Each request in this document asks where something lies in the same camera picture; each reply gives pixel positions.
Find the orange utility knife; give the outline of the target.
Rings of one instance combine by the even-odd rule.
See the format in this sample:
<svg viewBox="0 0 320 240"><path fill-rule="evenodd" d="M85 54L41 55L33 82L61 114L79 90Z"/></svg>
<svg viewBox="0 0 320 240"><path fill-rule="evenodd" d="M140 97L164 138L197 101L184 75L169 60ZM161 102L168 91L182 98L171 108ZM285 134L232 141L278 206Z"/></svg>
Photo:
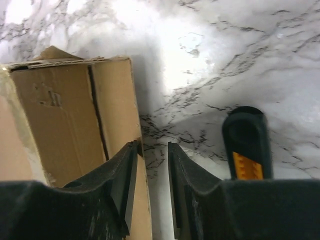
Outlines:
<svg viewBox="0 0 320 240"><path fill-rule="evenodd" d="M222 136L232 180L273 178L268 122L261 110L235 108L222 124Z"/></svg>

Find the brown cardboard express box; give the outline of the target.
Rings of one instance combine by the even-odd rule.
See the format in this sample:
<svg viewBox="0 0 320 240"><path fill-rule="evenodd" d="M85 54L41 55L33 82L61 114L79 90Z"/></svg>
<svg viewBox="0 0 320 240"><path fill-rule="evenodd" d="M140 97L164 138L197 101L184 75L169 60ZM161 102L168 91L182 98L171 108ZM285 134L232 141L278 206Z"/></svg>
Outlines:
<svg viewBox="0 0 320 240"><path fill-rule="evenodd" d="M129 235L150 240L152 221L133 65L128 56L83 59L54 46L0 66L0 183L62 188L137 141Z"/></svg>

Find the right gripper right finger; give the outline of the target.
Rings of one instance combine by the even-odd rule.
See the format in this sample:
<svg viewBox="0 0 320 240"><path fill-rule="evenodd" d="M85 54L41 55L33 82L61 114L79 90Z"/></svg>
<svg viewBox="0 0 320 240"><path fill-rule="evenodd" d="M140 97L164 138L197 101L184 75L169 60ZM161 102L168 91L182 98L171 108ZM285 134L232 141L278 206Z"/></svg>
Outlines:
<svg viewBox="0 0 320 240"><path fill-rule="evenodd" d="M317 240L316 179L222 180L168 144L174 237L177 240Z"/></svg>

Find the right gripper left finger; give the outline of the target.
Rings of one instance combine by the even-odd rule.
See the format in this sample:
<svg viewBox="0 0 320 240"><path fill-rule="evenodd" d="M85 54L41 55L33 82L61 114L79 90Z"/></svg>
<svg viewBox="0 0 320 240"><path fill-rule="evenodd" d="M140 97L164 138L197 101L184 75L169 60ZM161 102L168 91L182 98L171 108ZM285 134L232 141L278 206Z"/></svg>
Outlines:
<svg viewBox="0 0 320 240"><path fill-rule="evenodd" d="M121 240L130 234L138 142L64 187L35 180L0 184L3 240Z"/></svg>

